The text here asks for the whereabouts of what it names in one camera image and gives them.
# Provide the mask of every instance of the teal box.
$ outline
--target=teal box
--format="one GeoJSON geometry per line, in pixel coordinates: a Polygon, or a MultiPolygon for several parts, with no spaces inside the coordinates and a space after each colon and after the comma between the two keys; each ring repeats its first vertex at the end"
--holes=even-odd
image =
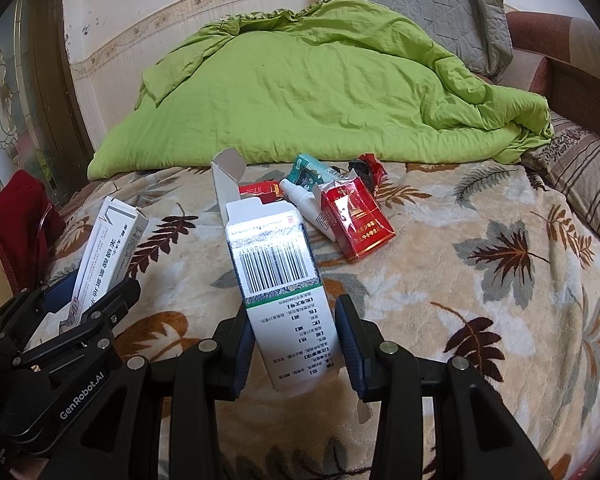
{"type": "Polygon", "coordinates": [[[341,178],[341,174],[333,168],[321,163],[311,155],[301,153],[296,157],[291,173],[286,179],[296,186],[311,191],[314,184],[324,184],[341,178]]]}

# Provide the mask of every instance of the quilted pillow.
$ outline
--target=quilted pillow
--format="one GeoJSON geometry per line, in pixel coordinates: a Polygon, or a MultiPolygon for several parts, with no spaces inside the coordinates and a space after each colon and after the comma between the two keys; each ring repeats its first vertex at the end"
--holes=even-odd
{"type": "Polygon", "coordinates": [[[546,56],[514,48],[513,60],[498,84],[534,92],[550,99],[553,80],[552,66],[546,56]]]}
{"type": "Polygon", "coordinates": [[[521,162],[563,193],[600,237],[600,136],[554,112],[552,124],[552,141],[526,152],[521,162]]]}
{"type": "Polygon", "coordinates": [[[474,73],[498,82],[513,47],[503,0],[369,0],[416,22],[474,73]]]}

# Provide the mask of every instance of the red box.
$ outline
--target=red box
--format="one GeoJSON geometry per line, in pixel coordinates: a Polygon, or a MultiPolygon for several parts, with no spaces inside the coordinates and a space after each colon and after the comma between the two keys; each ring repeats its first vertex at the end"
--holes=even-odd
{"type": "Polygon", "coordinates": [[[254,184],[245,184],[238,186],[241,195],[252,194],[260,197],[263,204],[276,202],[282,199],[283,193],[280,189],[280,183],[277,180],[267,180],[265,182],[255,182],[254,184]]]}
{"type": "Polygon", "coordinates": [[[369,254],[395,236],[362,180],[337,180],[320,186],[320,208],[347,260],[369,254]]]}

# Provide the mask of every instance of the white box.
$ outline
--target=white box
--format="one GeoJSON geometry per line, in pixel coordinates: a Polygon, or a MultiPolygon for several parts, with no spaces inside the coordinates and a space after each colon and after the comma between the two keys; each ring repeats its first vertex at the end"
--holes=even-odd
{"type": "Polygon", "coordinates": [[[338,376],[342,353],[302,215],[289,202],[240,199],[246,164],[235,148],[211,163],[247,314],[275,389],[294,396],[338,376]]]}
{"type": "Polygon", "coordinates": [[[148,219],[135,207],[107,196],[94,222],[75,280],[62,330],[80,324],[85,310],[122,281],[148,219]]]}

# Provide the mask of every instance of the green stripe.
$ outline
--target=green stripe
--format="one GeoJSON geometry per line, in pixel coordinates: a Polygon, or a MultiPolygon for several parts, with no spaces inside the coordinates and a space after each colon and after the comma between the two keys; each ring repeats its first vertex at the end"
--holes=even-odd
{"type": "Polygon", "coordinates": [[[269,300],[256,301],[255,303],[248,304],[246,306],[246,308],[251,308],[251,307],[254,307],[254,306],[263,305],[265,303],[271,303],[272,301],[282,300],[283,298],[286,298],[287,296],[295,296],[296,294],[300,294],[301,292],[306,292],[308,290],[312,290],[312,288],[318,288],[319,286],[322,286],[321,282],[315,283],[313,285],[307,285],[307,286],[305,286],[303,288],[298,288],[298,290],[293,290],[291,292],[287,292],[286,294],[282,294],[280,296],[276,296],[275,298],[270,298],[269,300]]]}

